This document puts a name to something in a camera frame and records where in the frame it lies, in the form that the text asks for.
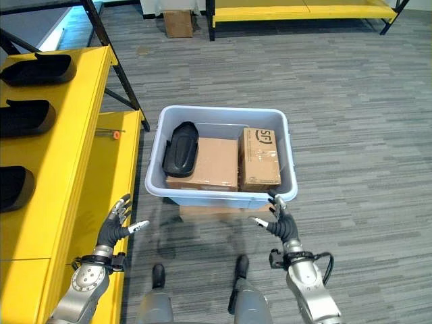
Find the black plastic tray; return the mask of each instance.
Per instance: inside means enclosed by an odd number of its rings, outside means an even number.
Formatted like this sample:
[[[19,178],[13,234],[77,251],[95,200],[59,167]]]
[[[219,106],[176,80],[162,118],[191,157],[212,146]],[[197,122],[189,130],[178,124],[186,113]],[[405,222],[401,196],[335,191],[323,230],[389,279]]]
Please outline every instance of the black plastic tray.
[[[198,152],[198,137],[198,130],[191,121],[181,123],[173,131],[171,142],[167,140],[162,162],[163,171],[167,176],[185,178],[193,173]]]
[[[10,86],[61,84],[72,80],[76,66],[66,54],[39,54],[36,59],[19,61],[5,68],[0,78]]]
[[[55,122],[55,110],[47,100],[6,100],[0,108],[0,137],[28,136],[48,131]]]
[[[0,213],[23,207],[34,192],[33,173],[25,167],[0,167]]]

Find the black metal frame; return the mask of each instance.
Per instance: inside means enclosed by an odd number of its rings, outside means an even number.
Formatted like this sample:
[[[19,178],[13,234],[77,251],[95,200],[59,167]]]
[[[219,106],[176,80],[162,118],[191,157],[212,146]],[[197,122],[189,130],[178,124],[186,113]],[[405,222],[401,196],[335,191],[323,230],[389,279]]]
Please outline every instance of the black metal frame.
[[[150,131],[150,125],[147,121],[147,118],[145,118],[144,111],[142,110],[138,99],[135,96],[135,93],[129,83],[128,77],[126,76],[126,73],[123,70],[123,67],[120,63],[120,60],[117,56],[117,53],[114,50],[114,47],[109,40],[107,31],[102,23],[101,18],[99,17],[99,14],[97,13],[97,10],[95,8],[95,5],[93,4],[92,0],[69,0],[69,1],[53,1],[53,2],[46,2],[43,5],[34,5],[34,6],[19,6],[15,7],[13,9],[9,10],[3,10],[0,11],[0,16],[2,15],[9,15],[9,14],[18,14],[21,12],[29,12],[29,11],[38,11],[38,10],[45,10],[45,9],[54,9],[54,8],[63,8],[63,7],[73,7],[77,5],[82,5],[88,19],[90,20],[94,33],[98,36],[101,44],[103,46],[110,45],[111,49],[113,50],[113,53],[115,55],[115,58],[117,59],[118,64],[113,66],[115,73],[117,74],[117,77],[119,78],[121,85],[123,86],[129,100],[121,97],[120,95],[116,94],[115,92],[109,90],[108,88],[105,89],[105,93],[109,96],[113,97],[114,99],[117,99],[121,103],[133,108],[134,110],[140,110],[142,113],[142,116],[144,117],[144,120],[142,121],[142,125],[144,126],[144,129],[149,132]],[[24,40],[6,32],[5,30],[1,30],[0,34],[0,46],[2,49],[5,50],[5,52],[8,55],[12,54],[20,54],[18,49],[14,46],[14,44],[17,44],[21,46],[22,48],[26,49],[30,52],[39,52],[39,50],[32,46],[31,44],[28,44]]]
[[[397,13],[397,15],[393,19],[393,22],[391,22],[391,23],[384,21],[385,27],[379,33],[380,35],[385,35],[385,33],[390,29],[390,27],[392,27],[393,23],[396,21],[396,19],[398,19],[400,13],[402,12],[402,10],[404,10],[404,8],[408,4],[408,2],[410,2],[410,0],[402,0],[402,3],[400,3],[400,0],[396,1],[396,6],[393,8],[393,10]]]
[[[215,1],[216,0],[206,0],[206,11],[207,11],[207,24],[209,25],[209,40],[211,42],[215,41],[215,28],[213,27],[213,16],[215,15]],[[396,17],[390,23],[385,19],[382,19],[385,22],[385,26],[383,30],[379,33],[380,35],[385,35],[385,33],[392,27],[393,23],[399,17],[402,10],[404,10],[405,6],[410,2],[410,0],[401,0],[396,1],[396,6],[392,8],[396,13]]]
[[[213,16],[215,15],[215,0],[206,0],[205,5],[207,24],[209,25],[209,39],[211,42],[214,42],[215,28],[213,27]]]

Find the brown cardboard box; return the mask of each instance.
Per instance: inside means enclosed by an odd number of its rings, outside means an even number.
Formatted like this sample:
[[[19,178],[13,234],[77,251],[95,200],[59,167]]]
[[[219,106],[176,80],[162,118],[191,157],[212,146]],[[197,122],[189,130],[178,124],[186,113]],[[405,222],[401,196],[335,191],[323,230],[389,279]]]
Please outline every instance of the brown cardboard box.
[[[273,130],[244,128],[239,161],[241,191],[266,192],[281,184]]]
[[[274,216],[269,213],[267,204],[258,209],[231,208],[231,207],[202,207],[202,206],[180,206],[180,217],[183,221],[208,222],[208,221],[231,221],[235,219],[246,219],[249,216],[259,217],[264,220],[274,221]]]
[[[167,10],[163,12],[163,19],[169,38],[192,37],[190,10]]]
[[[198,139],[198,154],[192,175],[167,177],[173,189],[237,191],[238,142],[218,138]]]

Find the yellow shelving unit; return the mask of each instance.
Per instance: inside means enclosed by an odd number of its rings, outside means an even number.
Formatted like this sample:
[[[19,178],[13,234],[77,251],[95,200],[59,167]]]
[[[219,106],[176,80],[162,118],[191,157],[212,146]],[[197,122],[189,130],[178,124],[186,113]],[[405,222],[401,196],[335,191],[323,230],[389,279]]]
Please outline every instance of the yellow shelving unit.
[[[384,0],[207,0],[210,39],[218,22],[382,18],[393,23],[398,12]]]
[[[25,207],[0,217],[2,323],[47,320],[70,282],[72,268],[66,265],[91,253],[112,204],[134,188],[142,114],[99,114],[109,68],[117,64],[111,47],[60,52],[77,66],[72,81],[29,87],[0,82],[2,107],[6,99],[46,99],[57,114],[47,133],[0,143],[0,165],[22,165],[36,184]],[[3,67],[33,57],[12,55]],[[95,137],[97,125],[125,132],[119,140]],[[126,251],[126,244],[119,242],[115,250]],[[110,279],[94,323],[119,321],[123,276]]]

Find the white wall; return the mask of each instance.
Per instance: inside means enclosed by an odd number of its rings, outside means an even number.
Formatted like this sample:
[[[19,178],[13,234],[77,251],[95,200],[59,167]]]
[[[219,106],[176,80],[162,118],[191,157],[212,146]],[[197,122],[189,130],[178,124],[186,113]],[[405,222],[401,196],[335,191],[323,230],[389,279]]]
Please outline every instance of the white wall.
[[[144,15],[151,15],[155,13],[155,3],[157,0],[140,0],[142,12]],[[205,10],[205,0],[198,0],[199,10]]]
[[[144,12],[144,15],[150,15],[155,13],[156,0],[140,0],[140,2],[141,2],[142,12]],[[386,2],[391,7],[394,7],[396,5],[396,0],[386,0]],[[198,0],[198,4],[200,10],[205,10],[205,0]],[[405,9],[432,11],[432,0],[410,0],[408,5],[406,5]]]

